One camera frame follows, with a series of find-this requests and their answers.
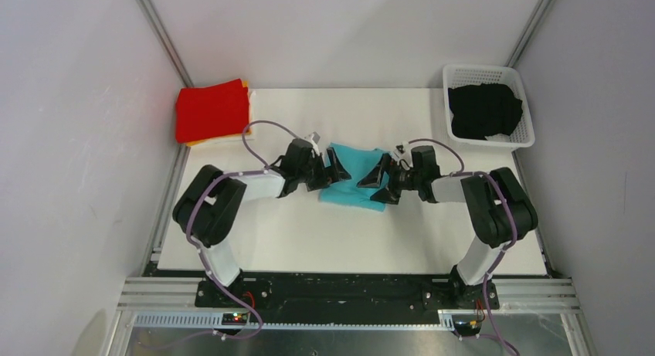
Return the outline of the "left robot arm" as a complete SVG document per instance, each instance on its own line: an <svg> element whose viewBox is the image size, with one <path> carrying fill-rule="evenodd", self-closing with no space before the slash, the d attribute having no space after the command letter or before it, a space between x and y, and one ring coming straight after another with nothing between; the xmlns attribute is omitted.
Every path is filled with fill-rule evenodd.
<svg viewBox="0 0 655 356"><path fill-rule="evenodd" d="M304 184L312 192L348 181L350 173L333 147L320 152L312 140L294 139L285 154L261 170L224 172L207 164L177 201L173 220L195 247L207 276L217 282L214 297L237 305L244 287L242 272L227 240L241 205L264 198L284 198Z"/></svg>

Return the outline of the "cyan t-shirt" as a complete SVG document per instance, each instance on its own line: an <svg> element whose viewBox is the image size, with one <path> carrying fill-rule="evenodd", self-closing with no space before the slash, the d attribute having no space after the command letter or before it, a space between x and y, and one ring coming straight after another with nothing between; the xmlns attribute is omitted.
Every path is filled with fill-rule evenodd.
<svg viewBox="0 0 655 356"><path fill-rule="evenodd" d="M358 183L378 164L386 151L382 149L362 150L343 144L331 143L339 161L351 176L350 180L339 181L322 189L318 200L346 207L383 212L386 204L372 201L371 197L380 187L360 188Z"/></svg>

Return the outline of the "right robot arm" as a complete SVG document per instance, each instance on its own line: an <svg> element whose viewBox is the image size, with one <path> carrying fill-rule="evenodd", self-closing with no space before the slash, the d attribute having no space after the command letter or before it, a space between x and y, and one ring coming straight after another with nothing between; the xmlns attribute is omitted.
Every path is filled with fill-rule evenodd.
<svg viewBox="0 0 655 356"><path fill-rule="evenodd" d="M389 205L398 204L402 193L409 191L430 204L466 207L474 238L454 266L448 288L451 302L462 308L478 300L478 285L489 280L506 252L538 226L535 207L510 168L445 175L430 145L399 145L382 155L357 186L374 190L370 199Z"/></svg>

